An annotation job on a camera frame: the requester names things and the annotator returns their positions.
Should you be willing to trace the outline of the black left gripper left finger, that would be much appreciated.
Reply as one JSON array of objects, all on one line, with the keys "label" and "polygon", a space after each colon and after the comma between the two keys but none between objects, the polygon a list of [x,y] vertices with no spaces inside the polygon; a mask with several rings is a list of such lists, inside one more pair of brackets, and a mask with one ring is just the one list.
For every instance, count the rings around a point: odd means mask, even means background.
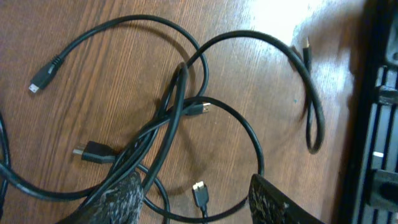
[{"label": "black left gripper left finger", "polygon": [[139,223],[143,201],[144,191],[140,174],[133,172],[106,190],[97,201],[73,212],[59,222],[69,224],[137,224]]}]

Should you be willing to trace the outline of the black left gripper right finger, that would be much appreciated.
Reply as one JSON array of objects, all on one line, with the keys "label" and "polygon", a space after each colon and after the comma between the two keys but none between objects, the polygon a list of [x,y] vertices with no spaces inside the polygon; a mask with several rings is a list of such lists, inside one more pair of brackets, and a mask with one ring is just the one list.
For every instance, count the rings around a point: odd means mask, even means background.
[{"label": "black left gripper right finger", "polygon": [[259,174],[251,177],[249,207],[253,224],[322,224]]}]

